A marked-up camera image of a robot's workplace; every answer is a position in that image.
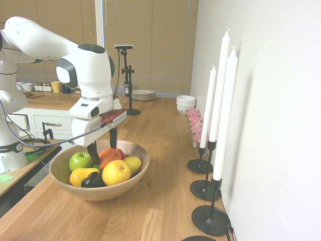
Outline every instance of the yellow cup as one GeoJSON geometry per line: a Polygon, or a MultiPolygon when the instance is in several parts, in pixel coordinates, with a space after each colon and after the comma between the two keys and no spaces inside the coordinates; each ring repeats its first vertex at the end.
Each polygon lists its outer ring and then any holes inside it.
{"type": "Polygon", "coordinates": [[[51,82],[51,86],[55,93],[61,92],[61,83],[59,81],[51,82]]]}

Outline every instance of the camera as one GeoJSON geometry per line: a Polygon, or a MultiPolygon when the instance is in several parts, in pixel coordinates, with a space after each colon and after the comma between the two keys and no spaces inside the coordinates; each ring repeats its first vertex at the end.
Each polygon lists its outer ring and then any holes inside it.
{"type": "Polygon", "coordinates": [[[132,49],[134,46],[132,44],[116,44],[115,49],[132,49]]]}

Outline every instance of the drawer handle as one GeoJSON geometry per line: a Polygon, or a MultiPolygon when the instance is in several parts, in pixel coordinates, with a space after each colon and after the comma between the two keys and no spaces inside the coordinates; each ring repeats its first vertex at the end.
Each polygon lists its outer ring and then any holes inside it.
{"type": "Polygon", "coordinates": [[[53,124],[53,123],[45,123],[46,126],[52,126],[52,127],[61,127],[62,125],[60,123],[57,123],[57,124],[53,124]]]}

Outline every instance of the white cabinet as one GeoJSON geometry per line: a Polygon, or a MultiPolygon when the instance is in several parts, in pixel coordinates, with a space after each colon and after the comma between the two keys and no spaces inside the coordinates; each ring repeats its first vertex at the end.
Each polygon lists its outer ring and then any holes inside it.
{"type": "MultiPolygon", "coordinates": [[[[68,110],[24,108],[9,116],[13,122],[28,133],[34,135],[35,138],[44,139],[42,122],[46,123],[46,129],[52,129],[55,139],[67,140],[72,138],[72,118],[70,117],[68,110]]],[[[25,136],[26,134],[19,131],[19,135],[25,136]]],[[[68,142],[61,144],[62,151],[71,148],[72,146],[74,146],[74,144],[68,142]]],[[[30,186],[35,186],[48,174],[48,168],[44,167],[28,182],[28,184],[30,186]]]]}

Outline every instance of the stack of plates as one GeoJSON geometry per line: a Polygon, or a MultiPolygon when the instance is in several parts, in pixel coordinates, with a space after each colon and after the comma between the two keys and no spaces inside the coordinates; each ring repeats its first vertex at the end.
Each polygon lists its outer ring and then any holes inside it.
{"type": "Polygon", "coordinates": [[[137,100],[153,100],[156,98],[156,92],[152,90],[133,90],[131,97],[137,100]]]}

